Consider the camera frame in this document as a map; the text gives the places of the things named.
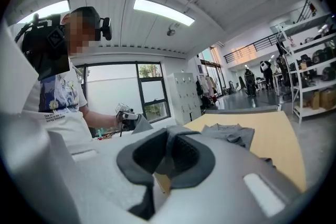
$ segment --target railing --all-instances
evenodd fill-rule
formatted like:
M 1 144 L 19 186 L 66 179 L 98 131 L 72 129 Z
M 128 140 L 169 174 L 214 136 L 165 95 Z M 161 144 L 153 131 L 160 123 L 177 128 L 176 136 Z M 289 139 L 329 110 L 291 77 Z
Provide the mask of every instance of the railing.
M 306 20 L 310 17 L 314 17 L 315 15 L 316 15 L 316 9 L 314 5 L 309 0 L 306 0 L 303 6 L 303 9 L 301 11 L 301 14 L 296 22 L 298 23 L 302 20 Z
M 239 58 L 243 58 L 247 55 L 253 54 L 257 51 L 260 51 L 262 49 L 265 49 L 267 47 L 276 45 L 277 38 L 276 35 L 270 35 L 268 37 L 265 37 L 261 40 L 258 40 L 250 45 L 247 45 L 239 50 L 233 51 L 227 55 L 224 56 L 227 63 L 232 62 L 234 60 L 237 60 Z

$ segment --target white locker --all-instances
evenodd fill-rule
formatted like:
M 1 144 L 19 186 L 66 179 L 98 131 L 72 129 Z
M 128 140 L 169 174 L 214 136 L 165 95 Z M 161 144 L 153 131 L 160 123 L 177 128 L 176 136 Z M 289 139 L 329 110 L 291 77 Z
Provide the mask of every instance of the white locker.
M 177 124 L 184 125 L 200 117 L 201 108 L 192 73 L 172 73 L 167 77 Z

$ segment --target folded gray shirt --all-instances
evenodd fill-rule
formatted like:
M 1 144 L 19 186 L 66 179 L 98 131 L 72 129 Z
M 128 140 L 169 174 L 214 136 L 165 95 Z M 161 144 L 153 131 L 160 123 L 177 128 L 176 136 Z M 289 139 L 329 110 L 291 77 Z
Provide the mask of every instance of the folded gray shirt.
M 222 139 L 227 142 L 242 146 L 247 150 L 250 149 L 254 136 L 254 129 L 241 127 L 237 125 L 220 125 L 215 124 L 211 127 L 204 126 L 202 135 Z

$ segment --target fluorescent light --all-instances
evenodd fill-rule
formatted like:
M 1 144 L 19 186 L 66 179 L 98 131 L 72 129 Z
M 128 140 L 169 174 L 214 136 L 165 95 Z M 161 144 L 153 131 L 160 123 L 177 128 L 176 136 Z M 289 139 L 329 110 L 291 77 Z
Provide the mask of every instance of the fluorescent light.
M 69 3 L 67 0 L 64 0 L 61 2 L 54 3 L 52 5 L 46 6 L 44 8 L 41 8 L 33 12 L 32 14 L 29 14 L 27 17 L 20 20 L 18 24 L 22 24 L 22 23 L 26 24 L 30 22 L 33 19 L 33 15 L 35 13 L 38 13 L 39 18 L 44 18 L 51 14 L 59 14 L 59 13 L 68 12 L 68 11 L 70 11 Z
M 190 17 L 172 8 L 148 0 L 135 0 L 133 8 L 136 10 L 142 10 L 144 12 L 155 13 L 188 26 L 190 26 L 195 21 L 194 19 L 191 19 Z

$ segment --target graphic print t-shirt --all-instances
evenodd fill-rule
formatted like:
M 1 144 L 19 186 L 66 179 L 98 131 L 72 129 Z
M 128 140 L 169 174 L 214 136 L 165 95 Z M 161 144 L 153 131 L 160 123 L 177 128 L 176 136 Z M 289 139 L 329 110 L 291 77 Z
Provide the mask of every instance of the graphic print t-shirt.
M 37 81 L 22 111 L 22 116 L 31 117 L 48 131 L 61 134 L 67 145 L 91 140 L 79 112 L 87 101 L 70 60 L 69 66 L 68 72 Z

